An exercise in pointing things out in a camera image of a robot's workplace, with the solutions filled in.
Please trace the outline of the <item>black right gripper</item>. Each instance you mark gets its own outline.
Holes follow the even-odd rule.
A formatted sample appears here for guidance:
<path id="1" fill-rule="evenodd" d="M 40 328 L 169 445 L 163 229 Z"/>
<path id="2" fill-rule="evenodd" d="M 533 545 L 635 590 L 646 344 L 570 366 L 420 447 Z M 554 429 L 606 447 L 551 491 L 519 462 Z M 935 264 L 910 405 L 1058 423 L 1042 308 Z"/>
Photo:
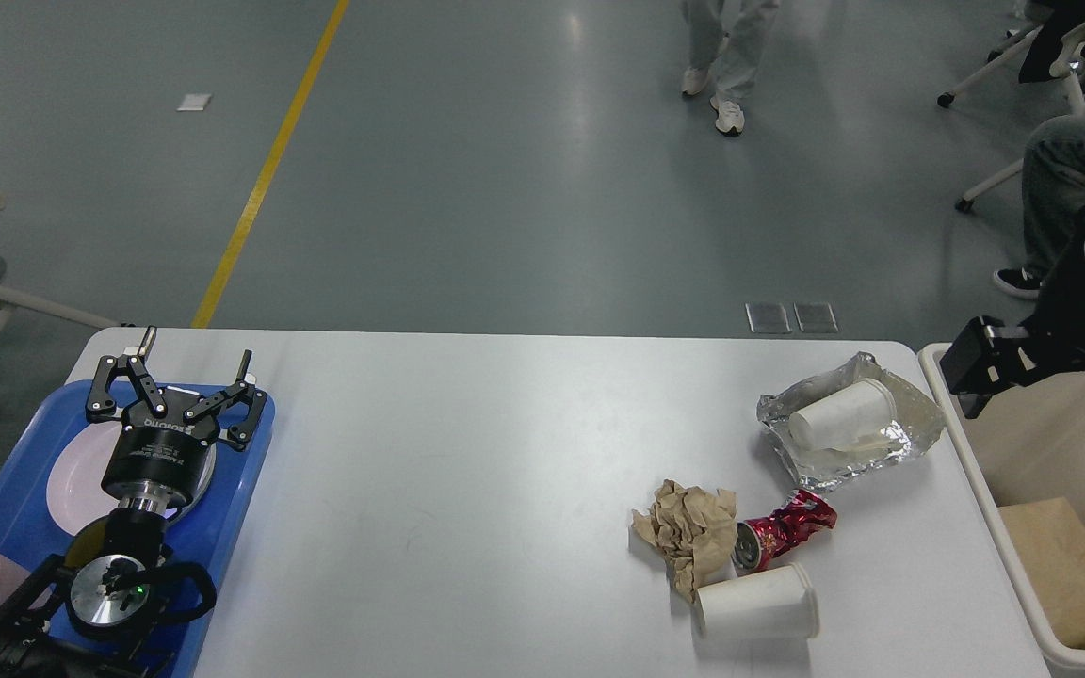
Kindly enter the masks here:
<path id="1" fill-rule="evenodd" d="M 1027 386 L 1036 366 L 1085 370 L 1085 240 L 1063 251 L 1021 327 L 990 315 L 970 318 L 940 360 L 965 419 L 976 419 L 995 395 Z"/>

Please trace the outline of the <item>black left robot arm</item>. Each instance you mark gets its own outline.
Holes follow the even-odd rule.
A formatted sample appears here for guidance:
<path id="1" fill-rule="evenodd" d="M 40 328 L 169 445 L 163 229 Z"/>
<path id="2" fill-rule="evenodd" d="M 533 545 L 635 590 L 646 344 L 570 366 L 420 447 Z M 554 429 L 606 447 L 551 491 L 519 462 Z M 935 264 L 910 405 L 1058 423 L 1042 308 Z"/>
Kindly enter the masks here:
<path id="1" fill-rule="evenodd" d="M 275 428 L 224 385 L 150 373 L 155 328 L 47 396 L 0 472 L 0 677 L 189 677 Z"/>

